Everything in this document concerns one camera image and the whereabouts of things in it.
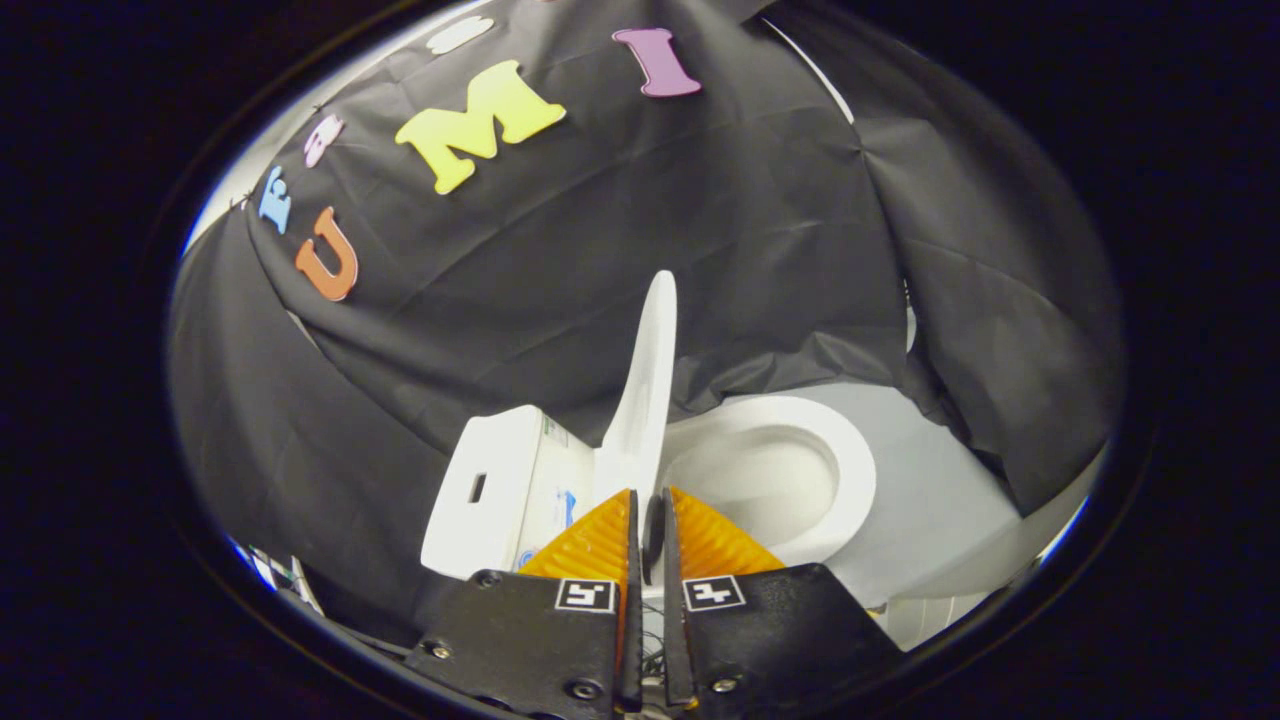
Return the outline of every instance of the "orange soft finger pad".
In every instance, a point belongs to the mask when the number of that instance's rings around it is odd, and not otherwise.
[[[613,580],[618,584],[618,607],[627,606],[627,551],[631,544],[631,491],[618,491],[579,518],[547,543],[524,568],[521,575]],[[622,661],[622,629],[626,612],[618,612],[618,651]]]
[[[671,488],[680,529],[680,577],[749,575],[786,568],[712,506]]]

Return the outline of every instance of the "black cloth backdrop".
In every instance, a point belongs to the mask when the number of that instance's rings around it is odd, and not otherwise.
[[[466,420],[534,404],[598,442],[659,269],[680,304],[672,420],[733,393],[899,387],[1004,473],[1023,512],[1101,447],[1124,357],[1101,246],[1048,160],[968,86],[812,0],[477,14],[493,29],[439,56],[396,51],[284,145],[283,236],[257,215],[260,182],[183,259],[175,414],[230,536],[412,621],[436,587],[417,555]],[[671,29],[703,90],[641,95],[611,38],[635,27]],[[467,81],[508,59],[568,115],[436,195],[397,129],[461,111]],[[346,127],[307,169],[329,114]],[[360,259],[340,302],[294,269],[326,206]]]

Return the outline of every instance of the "white toilet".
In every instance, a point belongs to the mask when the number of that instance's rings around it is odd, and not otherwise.
[[[465,579],[517,570],[573,520],[623,488],[676,486],[746,530],[786,565],[822,562],[870,511],[876,465],[844,415],[797,397],[735,398],[666,424],[675,360],[671,273],[649,288],[631,370],[600,448],[532,406],[472,418],[449,461],[421,562]],[[644,597],[662,594],[662,573]]]

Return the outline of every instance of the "pink letter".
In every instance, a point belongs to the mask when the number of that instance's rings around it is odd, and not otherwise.
[[[689,95],[703,88],[703,83],[689,77],[680,67],[671,49],[671,31],[660,27],[646,29],[620,29],[613,40],[626,45],[644,70],[645,83],[640,92],[649,97]]]

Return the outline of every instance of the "screw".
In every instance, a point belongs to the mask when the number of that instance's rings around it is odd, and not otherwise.
[[[579,680],[568,687],[568,694],[577,700],[595,700],[600,697],[600,688],[593,683]]]

